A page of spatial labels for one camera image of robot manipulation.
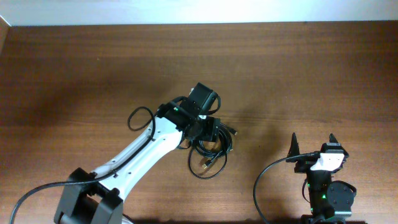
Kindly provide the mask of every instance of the wooden table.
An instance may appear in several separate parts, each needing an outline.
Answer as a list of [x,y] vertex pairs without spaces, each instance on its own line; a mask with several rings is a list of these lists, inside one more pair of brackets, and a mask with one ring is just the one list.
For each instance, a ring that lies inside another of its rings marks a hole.
[[[335,177],[358,188],[352,220],[396,222],[397,71],[398,22],[13,27],[0,57],[0,220],[28,190],[124,149],[140,134],[126,126],[134,108],[156,110],[202,82],[222,97],[216,116],[239,131],[226,169],[199,180],[188,151],[172,151],[130,193],[126,214],[259,220],[254,180],[287,155],[292,133],[302,152],[334,133],[350,154]],[[271,220],[310,213],[293,168],[260,183]],[[28,199],[16,223],[52,223],[61,192]]]

